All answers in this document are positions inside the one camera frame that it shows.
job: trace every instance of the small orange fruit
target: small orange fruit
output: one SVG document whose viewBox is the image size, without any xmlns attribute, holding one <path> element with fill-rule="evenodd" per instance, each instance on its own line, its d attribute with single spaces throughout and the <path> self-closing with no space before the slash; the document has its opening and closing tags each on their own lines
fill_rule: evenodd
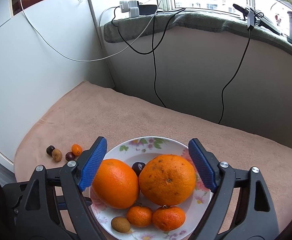
<svg viewBox="0 0 292 240">
<path fill-rule="evenodd" d="M 73 144 L 72 145 L 72 153 L 76 156 L 81 155 L 83 152 L 82 147 L 80 147 L 78 144 Z"/>
<path fill-rule="evenodd" d="M 136 173 L 126 163 L 117 159 L 102 161 L 92 188 L 101 201 L 117 209 L 129 208 L 139 196 Z"/>
<path fill-rule="evenodd" d="M 154 226 L 163 231 L 181 227 L 186 220 L 185 212 L 179 207 L 160 207 L 153 213 Z"/>
<path fill-rule="evenodd" d="M 175 206 L 194 191 L 193 166 L 178 155 L 159 155 L 139 175 L 139 187 L 146 198 L 159 206 Z"/>
<path fill-rule="evenodd" d="M 134 206 L 127 211 L 127 220 L 136 227 L 143 228 L 151 224 L 153 211 L 149 207 Z"/>
</svg>

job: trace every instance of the blemished orange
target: blemished orange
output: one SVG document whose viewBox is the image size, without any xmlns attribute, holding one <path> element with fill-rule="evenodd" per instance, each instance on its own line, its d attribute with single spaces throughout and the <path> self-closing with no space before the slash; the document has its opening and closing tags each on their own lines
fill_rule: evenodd
<svg viewBox="0 0 292 240">
<path fill-rule="evenodd" d="M 125 209 L 139 196 L 138 178 L 126 163 L 117 159 L 103 160 L 92 182 L 96 196 L 106 205 Z"/>
<path fill-rule="evenodd" d="M 153 213 L 154 226 L 163 231 L 181 227 L 186 220 L 185 212 L 179 207 L 160 207 Z"/>
<path fill-rule="evenodd" d="M 193 166 L 178 155 L 159 155 L 139 175 L 146 198 L 159 206 L 175 206 L 186 200 L 196 185 Z"/>
<path fill-rule="evenodd" d="M 149 207 L 134 206 L 126 214 L 127 220 L 136 227 L 143 228 L 151 224 L 153 211 Z"/>
<path fill-rule="evenodd" d="M 81 155 L 83 152 L 83 149 L 81 146 L 79 146 L 78 144 L 73 144 L 72 145 L 72 153 L 75 155 L 75 156 L 79 156 Z"/>
</svg>

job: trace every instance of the plate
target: plate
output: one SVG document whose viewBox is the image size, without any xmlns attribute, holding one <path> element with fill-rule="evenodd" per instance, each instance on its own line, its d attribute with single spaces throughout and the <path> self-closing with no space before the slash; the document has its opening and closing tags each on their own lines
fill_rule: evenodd
<svg viewBox="0 0 292 240">
<path fill-rule="evenodd" d="M 132 166 L 135 162 L 147 163 L 156 156 L 162 154 L 179 155 L 189 161 L 195 168 L 189 156 L 187 146 L 169 138 L 156 136 L 139 137 L 121 143 L 110 150 L 105 155 L 104 159 L 118 159 L 129 166 Z M 117 216 L 126 217 L 128 209 L 119 210 L 110 208 L 96 197 L 92 189 L 90 189 L 89 193 L 93 202 L 90 208 L 97 221 L 108 233 L 115 238 L 122 240 L 180 240 L 196 228 L 212 197 L 210 190 L 205 188 L 198 172 L 196 171 L 196 188 L 193 194 L 183 203 L 178 205 L 186 214 L 186 221 L 180 228 L 164 232 L 155 228 L 153 225 L 146 228 L 131 226 L 131 230 L 128 233 L 123 234 L 113 230 L 110 222 Z M 142 193 L 140 193 L 137 202 L 150 207 L 153 211 L 159 208 L 158 205 L 146 199 Z"/>
</svg>

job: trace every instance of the dark purple fruit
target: dark purple fruit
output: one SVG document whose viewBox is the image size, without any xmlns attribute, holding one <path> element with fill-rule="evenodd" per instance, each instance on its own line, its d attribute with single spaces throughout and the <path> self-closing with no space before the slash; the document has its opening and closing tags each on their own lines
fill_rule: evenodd
<svg viewBox="0 0 292 240">
<path fill-rule="evenodd" d="M 72 152 L 68 152 L 68 153 L 66 153 L 66 155 L 65 155 L 65 159 L 69 162 L 69 161 L 73 161 L 73 160 L 75 160 L 75 155 L 72 153 Z"/>
<path fill-rule="evenodd" d="M 145 167 L 145 163 L 134 163 L 132 166 L 133 171 L 135 171 L 137 177 L 139 177 L 139 174 L 141 174 L 142 170 Z"/>
<path fill-rule="evenodd" d="M 55 147 L 53 145 L 50 145 L 46 148 L 46 153 L 49 155 L 49 156 L 52 156 L 52 153 L 53 151 L 55 150 Z"/>
</svg>

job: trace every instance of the black cable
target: black cable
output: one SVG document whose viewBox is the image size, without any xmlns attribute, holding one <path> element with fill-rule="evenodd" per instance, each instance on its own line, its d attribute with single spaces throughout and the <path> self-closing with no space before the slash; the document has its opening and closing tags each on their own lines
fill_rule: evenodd
<svg viewBox="0 0 292 240">
<path fill-rule="evenodd" d="M 184 11 L 184 10 L 186 10 L 186 8 L 182 8 L 182 9 L 180 9 L 180 10 L 177 10 L 176 13 L 174 13 L 174 14 L 169 18 L 169 20 L 167 21 L 167 24 L 166 24 L 166 26 L 165 26 L 165 29 L 164 29 L 163 35 L 162 35 L 162 37 L 161 37 L 159 43 L 158 43 L 158 44 L 155 46 L 155 48 L 152 49 L 150 52 L 139 52 L 139 51 L 137 51 L 136 49 L 134 49 L 134 48 L 133 48 L 133 47 L 132 47 L 127 41 L 125 41 L 125 39 L 123 38 L 122 34 L 121 34 L 120 31 L 119 31 L 119 27 L 116 26 L 116 25 L 113 23 L 113 20 L 115 19 L 115 17 L 113 18 L 113 20 L 111 21 L 111 23 L 112 23 L 112 25 L 113 25 L 114 27 L 117 27 L 117 30 L 118 30 L 118 33 L 119 33 L 120 37 L 123 39 L 123 41 L 124 41 L 124 42 L 125 42 L 125 43 L 126 43 L 126 44 L 127 44 L 132 50 L 133 50 L 133 51 L 135 51 L 136 53 L 141 54 L 141 55 L 148 55 L 148 54 L 152 53 L 155 49 L 157 49 L 158 46 L 159 46 L 159 45 L 161 44 L 161 42 L 163 41 L 163 38 L 164 38 L 165 33 L 166 33 L 166 31 L 167 31 L 167 28 L 168 28 L 168 25 L 169 25 L 170 20 L 173 19 L 177 14 L 181 13 L 181 12 Z"/>
<path fill-rule="evenodd" d="M 156 92 L 157 70 L 156 70 L 156 59 L 155 59 L 155 49 L 154 49 L 155 17 L 156 17 L 156 15 L 154 16 L 154 19 L 153 19 L 153 36 L 152 36 L 152 40 L 151 40 L 151 49 L 152 49 L 152 52 L 153 52 L 154 68 L 155 68 L 154 91 L 155 91 L 155 94 L 156 94 L 156 96 L 158 97 L 158 99 L 159 99 L 159 100 L 161 101 L 161 103 L 163 104 L 163 106 L 164 106 L 165 108 L 167 108 L 167 107 L 165 106 L 164 102 L 160 99 L 159 95 L 158 95 L 157 92 Z"/>
<path fill-rule="evenodd" d="M 248 49 L 249 42 L 250 42 L 250 30 L 249 30 L 248 42 L 247 42 L 246 48 L 245 48 L 245 50 L 244 50 L 244 53 L 243 53 L 243 55 L 242 55 L 242 57 L 241 57 L 241 61 L 240 61 L 240 63 L 239 63 L 239 66 L 238 66 L 238 68 L 237 68 L 237 70 L 236 70 L 236 72 L 235 72 L 235 75 L 233 75 L 233 77 L 231 78 L 231 80 L 229 80 L 229 82 L 224 86 L 224 88 L 223 88 L 223 90 L 222 90 L 222 92 L 221 92 L 221 102 L 222 102 L 222 104 L 223 104 L 223 111 L 222 111 L 221 118 L 220 118 L 218 124 L 220 124 L 221 120 L 223 119 L 223 115 L 224 115 L 224 90 L 225 90 L 225 88 L 226 88 L 226 87 L 227 87 L 227 86 L 233 81 L 233 79 L 234 79 L 235 76 L 237 75 L 237 73 L 238 73 L 238 71 L 239 71 L 239 69 L 240 69 L 240 66 L 241 66 L 241 64 L 242 64 L 242 61 L 243 61 L 243 59 L 244 59 L 244 56 L 245 56 L 245 54 L 246 54 L 246 51 L 247 51 L 247 49 Z"/>
</svg>

